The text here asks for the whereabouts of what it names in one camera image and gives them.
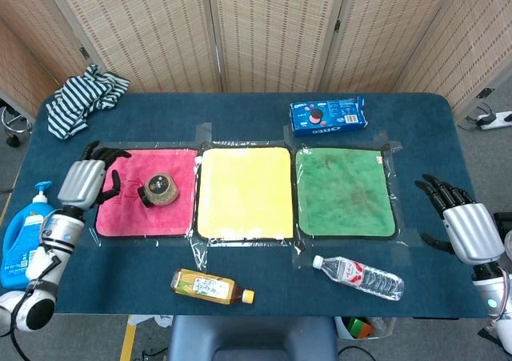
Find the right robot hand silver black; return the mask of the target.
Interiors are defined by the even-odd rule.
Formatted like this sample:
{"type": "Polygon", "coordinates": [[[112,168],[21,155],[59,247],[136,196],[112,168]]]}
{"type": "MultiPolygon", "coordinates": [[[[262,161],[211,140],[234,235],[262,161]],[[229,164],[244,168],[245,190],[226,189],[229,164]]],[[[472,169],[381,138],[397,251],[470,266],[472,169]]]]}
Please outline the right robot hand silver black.
{"type": "Polygon", "coordinates": [[[451,246],[450,252],[467,265],[496,262],[505,247],[490,212],[459,187],[424,174],[415,186],[426,194],[436,210],[451,246]]]}

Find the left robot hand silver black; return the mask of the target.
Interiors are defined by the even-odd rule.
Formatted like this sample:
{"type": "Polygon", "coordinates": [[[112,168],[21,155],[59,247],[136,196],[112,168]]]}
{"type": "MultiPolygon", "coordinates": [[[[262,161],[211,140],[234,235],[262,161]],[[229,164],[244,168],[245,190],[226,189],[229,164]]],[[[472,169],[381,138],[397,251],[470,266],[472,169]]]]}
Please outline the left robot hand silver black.
{"type": "Polygon", "coordinates": [[[111,172],[112,187],[107,191],[103,190],[106,173],[117,158],[130,158],[131,154],[119,148],[97,148],[98,145],[99,141],[88,144],[81,158],[68,170],[58,193],[62,212],[81,215],[92,206],[101,205],[119,195],[121,179],[116,170],[111,172]]]}

